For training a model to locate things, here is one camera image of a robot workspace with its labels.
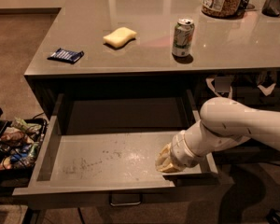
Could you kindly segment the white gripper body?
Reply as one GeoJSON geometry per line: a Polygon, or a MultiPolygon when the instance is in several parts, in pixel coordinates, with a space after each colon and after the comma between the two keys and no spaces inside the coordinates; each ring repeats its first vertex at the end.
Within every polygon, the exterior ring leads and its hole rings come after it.
{"type": "Polygon", "coordinates": [[[216,150],[221,138],[208,131],[200,121],[173,137],[170,156],[180,168],[191,168],[216,150]]]}

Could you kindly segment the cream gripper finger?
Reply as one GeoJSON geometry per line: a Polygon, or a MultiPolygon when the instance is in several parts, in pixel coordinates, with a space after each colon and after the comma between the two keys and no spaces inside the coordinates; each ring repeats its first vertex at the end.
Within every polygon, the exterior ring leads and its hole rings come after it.
{"type": "Polygon", "coordinates": [[[168,143],[160,151],[157,159],[155,160],[155,167],[158,172],[162,173],[177,173],[184,170],[184,167],[178,162],[178,160],[173,156],[171,151],[172,144],[168,143]]]}

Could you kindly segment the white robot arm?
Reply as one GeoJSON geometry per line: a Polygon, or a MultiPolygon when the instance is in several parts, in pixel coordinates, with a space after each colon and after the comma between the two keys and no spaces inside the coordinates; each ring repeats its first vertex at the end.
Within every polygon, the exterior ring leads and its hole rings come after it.
{"type": "Polygon", "coordinates": [[[280,151],[280,112],[259,110],[232,99],[206,101],[200,119],[174,135],[155,161],[156,170],[178,173],[201,163],[214,151],[223,151],[254,139],[280,151]]]}

